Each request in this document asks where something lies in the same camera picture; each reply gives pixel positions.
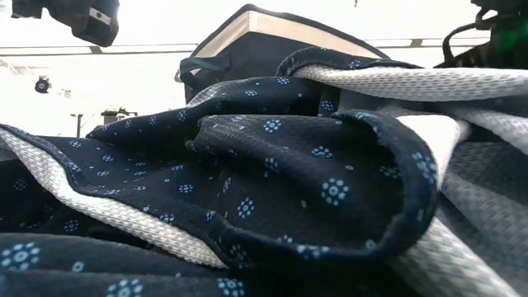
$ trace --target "black bag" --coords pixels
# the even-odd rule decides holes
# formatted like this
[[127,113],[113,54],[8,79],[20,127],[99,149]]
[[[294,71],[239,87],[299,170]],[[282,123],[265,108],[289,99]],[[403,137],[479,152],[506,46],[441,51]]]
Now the black bag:
[[355,56],[388,58],[364,41],[319,22],[247,4],[180,62],[174,79],[185,83],[189,102],[218,82],[275,75],[289,54],[314,45]]

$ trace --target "cloth bag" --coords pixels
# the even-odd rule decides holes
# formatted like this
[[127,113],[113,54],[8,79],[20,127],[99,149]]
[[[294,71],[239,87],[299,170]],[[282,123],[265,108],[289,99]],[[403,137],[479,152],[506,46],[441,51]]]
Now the cloth bag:
[[85,139],[1,125],[0,291],[526,295],[527,83],[314,47]]
[[183,59],[175,80],[189,102],[199,91],[226,80],[271,76],[289,54],[308,46],[346,54],[388,58],[362,40],[316,21],[248,4]]

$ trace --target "black object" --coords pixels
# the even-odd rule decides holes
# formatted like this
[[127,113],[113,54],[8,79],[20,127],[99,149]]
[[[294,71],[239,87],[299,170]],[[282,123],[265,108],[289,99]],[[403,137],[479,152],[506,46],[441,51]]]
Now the black object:
[[[480,67],[528,69],[528,1],[526,0],[472,0],[482,9],[475,22],[453,30],[442,45],[444,63],[437,68]],[[484,19],[489,11],[497,15]],[[488,43],[474,47],[455,57],[450,50],[450,39],[454,35],[477,29],[491,31]]]
[[[245,22],[241,21],[241,18],[247,13],[258,13],[259,15],[258,18],[252,19],[252,25],[240,26],[239,23]],[[276,21],[272,22],[274,24],[272,27],[282,26],[278,21],[288,21],[295,23],[295,26],[303,26],[304,29],[299,33],[299,29],[294,28],[291,31],[297,30],[298,33],[295,33],[296,35],[292,33],[293,36],[288,38],[274,35],[270,31],[270,26],[252,27],[259,26],[261,16],[274,17]],[[237,29],[233,30],[232,27],[235,26],[235,23],[237,23]],[[236,39],[233,38],[232,42],[222,40],[220,43],[224,47],[217,54],[204,54],[205,51],[210,51],[211,47],[221,47],[218,46],[219,42],[215,40],[217,36],[227,36],[229,39],[233,35],[239,34],[240,31],[245,33]],[[270,12],[248,4],[235,12],[224,24],[202,41],[192,52],[190,58],[180,62],[180,68],[174,79],[177,82],[185,83],[186,101],[189,102],[198,92],[218,82],[275,75],[277,67],[285,57],[296,50],[313,46],[301,41],[302,35],[314,34],[336,36],[344,41],[342,44],[346,44],[344,47],[348,47],[348,49],[356,47],[369,53],[370,57],[388,58],[386,54],[366,42],[332,27],[301,16]]]
[[103,125],[109,125],[111,123],[117,122],[119,120],[119,117],[117,115],[105,115],[103,117]]
[[47,8],[56,21],[72,28],[75,37],[106,47],[119,31],[119,6],[119,0],[13,0],[12,18],[40,19]]
[[526,0],[471,0],[471,2],[483,9],[494,10],[498,13],[520,11],[528,6]]
[[81,128],[83,127],[83,114],[71,114],[71,116],[74,116],[77,118],[77,129],[76,129],[76,135],[75,137],[79,138],[81,137]]
[[101,116],[117,116],[119,114],[122,114],[125,116],[130,116],[130,115],[138,116],[138,113],[136,111],[127,111],[126,108],[124,107],[120,107],[118,110],[111,110],[111,109],[104,110],[101,113]]
[[50,78],[46,76],[39,76],[39,80],[35,82],[35,91],[40,94],[47,94],[51,88]]

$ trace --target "white background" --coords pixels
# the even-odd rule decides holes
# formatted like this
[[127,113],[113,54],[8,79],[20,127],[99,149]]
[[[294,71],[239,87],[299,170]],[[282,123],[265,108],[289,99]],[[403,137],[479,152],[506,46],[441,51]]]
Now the white background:
[[[478,8],[470,0],[259,0],[254,4],[290,12],[364,40],[443,38],[470,23]],[[120,33],[115,45],[200,43],[245,1],[121,0]],[[0,52],[8,47],[90,45],[49,16],[13,20],[0,13]],[[471,31],[462,36],[485,36]],[[457,48],[455,53],[466,49]],[[442,60],[441,49],[383,49],[393,59],[422,66]],[[185,105],[181,84],[173,81],[179,61],[188,54],[130,54],[0,57],[17,66],[36,66],[32,75],[14,77],[0,68],[0,122],[36,134],[74,133],[69,113],[99,113],[109,104],[149,114]],[[55,89],[72,90],[74,100],[33,90],[36,75],[49,75]]]

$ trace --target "strap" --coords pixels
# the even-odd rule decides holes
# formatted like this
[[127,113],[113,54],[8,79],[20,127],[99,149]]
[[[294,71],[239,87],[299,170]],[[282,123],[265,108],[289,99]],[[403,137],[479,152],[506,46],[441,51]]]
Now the strap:
[[229,53],[221,54],[210,58],[185,58],[180,62],[179,78],[182,83],[195,88],[196,78],[192,74],[195,69],[207,69],[210,71],[227,71],[231,66]]

